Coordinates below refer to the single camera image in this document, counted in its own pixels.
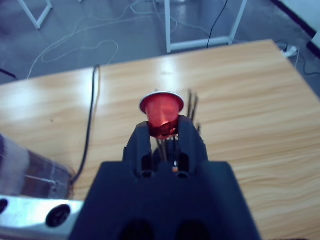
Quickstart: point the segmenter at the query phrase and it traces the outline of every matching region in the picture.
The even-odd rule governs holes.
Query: white wall
[[[311,28],[320,32],[320,0],[280,0],[303,19]]]

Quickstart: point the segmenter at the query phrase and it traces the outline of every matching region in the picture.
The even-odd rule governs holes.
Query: concrete floor
[[[152,0],[141,0],[134,6],[137,12],[153,12],[146,15],[128,8],[135,1],[51,0],[53,10],[41,29],[36,30],[18,1],[0,0],[0,68],[26,79],[33,65],[31,78],[110,61],[113,64],[165,55],[163,2],[156,5],[159,15]],[[44,0],[25,2],[35,16],[46,6]],[[172,0],[171,15],[180,22],[210,31],[224,3],[225,0]],[[229,0],[212,37],[230,31],[240,4],[239,0]],[[176,29],[175,24],[171,27],[172,42],[208,37],[205,31],[181,23]],[[248,0],[236,39],[286,40],[300,48],[309,72],[320,72],[319,59],[306,48],[310,37],[269,0]],[[302,71],[302,66],[300,59],[298,71]],[[304,78],[320,97],[320,75]],[[0,73],[0,84],[12,81]]]

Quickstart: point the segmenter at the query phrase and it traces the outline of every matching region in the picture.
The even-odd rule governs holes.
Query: wood grain tabletop
[[[78,170],[92,71],[0,86],[0,132]],[[320,239],[320,103],[272,41],[104,66],[96,83],[74,199],[85,199],[102,162],[122,160],[135,126],[146,121],[138,108],[144,95],[158,89],[186,99],[191,88],[209,159],[231,164],[262,237]]]

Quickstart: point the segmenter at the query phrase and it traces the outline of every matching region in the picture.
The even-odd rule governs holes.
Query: screw hole
[[[66,204],[56,206],[46,216],[45,223],[50,228],[56,228],[68,219],[70,212],[70,207]]]
[[[2,214],[8,206],[8,200],[7,199],[1,199],[0,200],[0,214]]]

